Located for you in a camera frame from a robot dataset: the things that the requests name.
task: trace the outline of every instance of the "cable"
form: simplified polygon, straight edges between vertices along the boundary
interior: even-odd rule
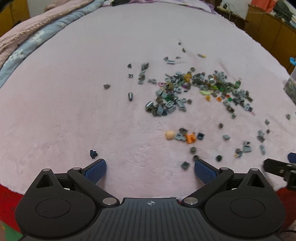
[[[292,229],[286,229],[280,232],[281,233],[296,233],[296,230],[292,230]]]

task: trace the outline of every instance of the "orange lego piece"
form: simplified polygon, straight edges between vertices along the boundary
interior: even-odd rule
[[[188,144],[191,144],[193,142],[196,142],[196,136],[195,136],[195,132],[193,132],[192,134],[186,134],[186,141]]]

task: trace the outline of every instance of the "blue gripper pad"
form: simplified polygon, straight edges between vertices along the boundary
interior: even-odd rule
[[[106,170],[106,161],[104,159],[99,159],[86,168],[83,168],[81,174],[96,184],[106,174]]]
[[[207,184],[214,180],[220,171],[215,167],[211,166],[204,160],[197,160],[194,164],[195,175],[204,183]]]

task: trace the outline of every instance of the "pink blanket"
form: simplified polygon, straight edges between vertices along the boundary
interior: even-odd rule
[[[15,49],[24,42],[31,34],[51,21],[79,9],[93,0],[65,0],[57,2],[57,7],[33,18],[24,21],[0,37],[0,68]]]

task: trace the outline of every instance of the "wooden cabinet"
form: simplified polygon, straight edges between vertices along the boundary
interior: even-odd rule
[[[290,67],[290,57],[296,55],[296,32],[286,25],[281,26],[279,34],[272,46],[270,53],[286,69]]]
[[[280,19],[249,5],[245,32],[269,51],[289,73],[294,69],[290,57],[296,56],[296,29]]]
[[[10,11],[10,6],[8,5],[1,13],[0,13],[0,37],[8,32],[13,27],[13,19]]]
[[[10,9],[14,24],[18,21],[23,22],[30,18],[27,0],[14,0],[10,4]]]
[[[258,28],[260,35],[258,42],[262,47],[270,52],[282,24],[269,14],[263,14],[263,18]]]
[[[17,23],[29,18],[27,0],[14,0],[0,13],[0,37]]]

